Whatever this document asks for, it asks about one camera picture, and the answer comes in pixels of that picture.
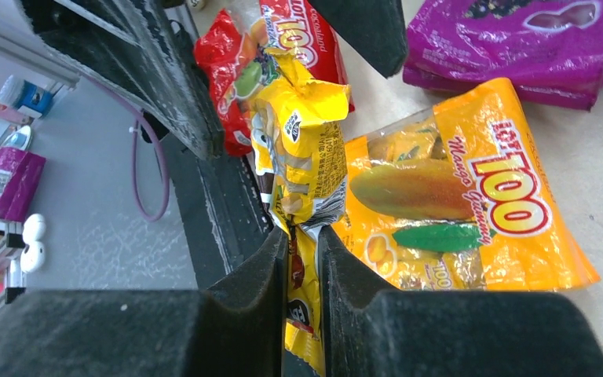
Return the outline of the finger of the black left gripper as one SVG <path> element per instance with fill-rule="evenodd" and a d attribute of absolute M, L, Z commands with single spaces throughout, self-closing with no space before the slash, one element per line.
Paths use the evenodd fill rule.
<path fill-rule="evenodd" d="M 19 1 L 63 63 L 153 114 L 200 159 L 225 153 L 208 88 L 159 1 Z"/>
<path fill-rule="evenodd" d="M 397 75 L 408 47 L 401 0 L 310 0 L 310 5 L 381 76 Z"/>

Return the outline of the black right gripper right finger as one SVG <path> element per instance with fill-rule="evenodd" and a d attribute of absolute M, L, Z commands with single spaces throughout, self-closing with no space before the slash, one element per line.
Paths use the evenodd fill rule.
<path fill-rule="evenodd" d="M 603 376 L 603 351 L 565 296 L 402 291 L 320 232 L 329 376 Z"/>

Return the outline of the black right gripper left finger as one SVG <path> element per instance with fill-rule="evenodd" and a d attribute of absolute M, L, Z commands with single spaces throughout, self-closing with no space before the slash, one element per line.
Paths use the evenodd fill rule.
<path fill-rule="evenodd" d="M 201 291 L 25 293 L 0 316 L 0 376 L 280 376 L 287 249 L 272 231 Z"/>

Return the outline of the yellow M&M bag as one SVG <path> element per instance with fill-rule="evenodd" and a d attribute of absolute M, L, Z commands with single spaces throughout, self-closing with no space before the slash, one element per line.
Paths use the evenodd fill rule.
<path fill-rule="evenodd" d="M 263 56 L 273 78 L 250 99 L 250 128 L 256 171 L 272 175 L 269 213 L 288 236 L 284 345 L 323 376 L 319 235 L 345 213 L 350 87 L 315 78 L 290 51 Z"/>

